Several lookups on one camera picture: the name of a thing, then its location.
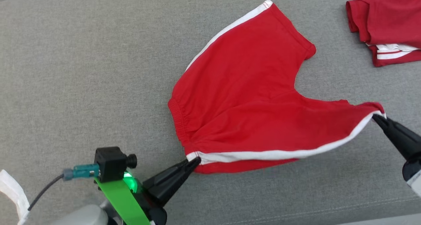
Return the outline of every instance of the green plastic strip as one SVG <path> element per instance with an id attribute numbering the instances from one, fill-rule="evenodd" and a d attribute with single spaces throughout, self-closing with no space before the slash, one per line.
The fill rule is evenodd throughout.
<path id="1" fill-rule="evenodd" d="M 127 225 L 150 225 L 149 219 L 124 180 L 101 183 L 95 178 L 95 181 Z"/>

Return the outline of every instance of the white stitching line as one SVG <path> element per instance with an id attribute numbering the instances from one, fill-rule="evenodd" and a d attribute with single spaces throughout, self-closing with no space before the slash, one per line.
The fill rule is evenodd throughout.
<path id="1" fill-rule="evenodd" d="M 286 215 L 263 217 L 263 218 L 250 219 L 250 220 L 244 220 L 244 221 L 238 221 L 238 222 L 221 223 L 219 225 L 235 224 L 235 223 L 240 223 L 240 222 L 251 222 L 251 221 L 257 221 L 257 220 L 262 220 L 262 219 L 271 219 L 271 218 L 276 218 L 276 217 L 292 216 L 292 215 L 306 214 L 306 213 L 317 213 L 317 212 L 323 212 L 323 211 L 328 211 L 328 210 L 338 210 L 338 209 L 349 208 L 349 207 L 354 207 L 354 206 L 359 206 L 359 205 L 364 205 L 364 204 L 372 204 L 372 203 L 377 203 L 377 202 L 391 201 L 391 200 L 397 200 L 397 199 L 403 199 L 403 198 L 414 198 L 414 197 L 417 197 L 417 196 L 415 195 L 405 196 L 405 197 L 392 198 L 392 199 L 386 199 L 386 200 L 372 201 L 372 202 L 367 202 L 367 203 L 362 203 L 362 204 L 348 205 L 344 207 L 336 207 L 336 208 L 326 209 L 326 210 L 315 210 L 315 211 L 310 211 L 310 212 L 291 213 L 291 214 L 286 214 Z"/>
<path id="2" fill-rule="evenodd" d="M 417 199 L 420 199 L 420 198 L 413 198 L 413 199 L 407 199 L 407 200 L 392 201 L 392 202 L 387 202 L 387 203 L 382 203 L 382 204 L 373 204 L 373 205 L 367 205 L 367 206 L 358 207 L 358 208 L 352 208 L 352 209 L 347 209 L 347 210 L 338 210 L 338 211 L 331 211 L 331 212 L 326 212 L 326 213 L 316 213 L 316 214 L 310 214 L 310 215 L 304 215 L 304 216 L 293 216 L 293 217 L 286 217 L 286 218 L 280 218 L 280 219 L 274 219 L 274 220 L 262 221 L 262 222 L 252 222 L 252 223 L 246 223 L 244 225 L 258 224 L 258 223 L 264 223 L 264 222 L 273 222 L 273 221 L 278 221 L 278 220 L 286 220 L 286 219 L 306 217 L 306 216 L 322 215 L 322 214 L 327 214 L 327 213 L 343 212 L 343 211 L 348 211 L 348 210 L 358 210 L 358 209 L 362 209 L 362 208 L 366 208 L 366 207 L 371 207 L 371 206 L 378 206 L 378 205 L 383 205 L 383 204 L 392 204 L 392 203 L 405 202 L 405 201 L 411 201 L 411 200 L 417 200 Z"/>

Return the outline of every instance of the folded clothing stack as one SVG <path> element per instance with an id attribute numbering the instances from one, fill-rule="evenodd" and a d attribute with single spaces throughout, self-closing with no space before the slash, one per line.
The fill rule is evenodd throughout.
<path id="1" fill-rule="evenodd" d="M 346 12 L 374 66 L 421 60 L 421 0 L 351 0 Z"/>

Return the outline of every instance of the teal connector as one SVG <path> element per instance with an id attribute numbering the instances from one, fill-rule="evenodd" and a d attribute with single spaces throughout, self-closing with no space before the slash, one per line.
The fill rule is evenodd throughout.
<path id="1" fill-rule="evenodd" d="M 73 178 L 98 177 L 98 175 L 99 175 L 98 164 L 77 165 L 73 168 Z"/>
<path id="2" fill-rule="evenodd" d="M 77 165 L 72 169 L 66 168 L 63 170 L 63 180 L 69 181 L 73 178 L 90 178 L 99 176 L 99 165 L 98 164 L 87 164 L 87 165 Z"/>

